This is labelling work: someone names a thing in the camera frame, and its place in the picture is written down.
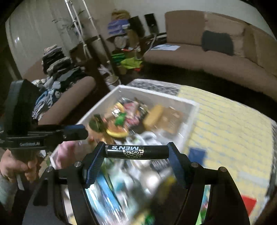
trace human hand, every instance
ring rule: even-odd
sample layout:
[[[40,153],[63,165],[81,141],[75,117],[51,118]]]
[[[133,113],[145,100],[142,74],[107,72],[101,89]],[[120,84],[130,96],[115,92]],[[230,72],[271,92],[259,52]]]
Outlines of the human hand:
[[[34,181],[37,177],[37,158],[27,164],[16,160],[10,150],[6,150],[0,161],[0,172],[10,182],[16,181],[16,174],[24,172],[28,181]]]

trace pile of clothes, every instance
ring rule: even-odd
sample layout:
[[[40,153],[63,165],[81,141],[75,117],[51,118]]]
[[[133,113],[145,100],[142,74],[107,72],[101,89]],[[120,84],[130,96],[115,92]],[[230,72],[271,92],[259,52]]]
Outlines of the pile of clothes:
[[[32,82],[41,92],[32,113],[33,119],[37,120],[40,120],[43,114],[58,101],[63,92],[87,76],[80,67],[76,67],[71,62],[69,57],[64,56],[62,48],[57,45],[44,50],[42,67],[48,77]]]

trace patterned tablecloth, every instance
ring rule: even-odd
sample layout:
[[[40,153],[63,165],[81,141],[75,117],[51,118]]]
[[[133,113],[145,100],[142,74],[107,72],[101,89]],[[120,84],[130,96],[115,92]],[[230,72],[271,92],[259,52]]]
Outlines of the patterned tablecloth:
[[[185,151],[206,150],[204,167],[224,166],[240,193],[257,199],[250,215],[253,223],[265,201],[276,153],[276,122],[255,109],[189,86],[136,79],[129,86],[154,90],[200,104],[195,127]]]

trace black speaker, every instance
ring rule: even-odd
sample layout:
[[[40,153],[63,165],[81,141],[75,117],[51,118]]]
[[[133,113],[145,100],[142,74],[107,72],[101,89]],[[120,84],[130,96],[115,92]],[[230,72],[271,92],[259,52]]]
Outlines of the black speaker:
[[[144,37],[145,30],[138,16],[129,19],[130,29],[134,30],[139,37]]]
[[[145,20],[146,20],[146,23],[147,23],[150,33],[158,34],[159,28],[158,28],[154,13],[145,14],[144,17],[145,17]]]

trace gray sleeve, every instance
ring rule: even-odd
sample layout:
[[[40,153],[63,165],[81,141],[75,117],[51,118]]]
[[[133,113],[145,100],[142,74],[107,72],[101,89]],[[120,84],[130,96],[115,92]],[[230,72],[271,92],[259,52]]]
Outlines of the gray sleeve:
[[[17,182],[12,183],[5,179],[0,172],[0,203],[10,212],[17,192]]]

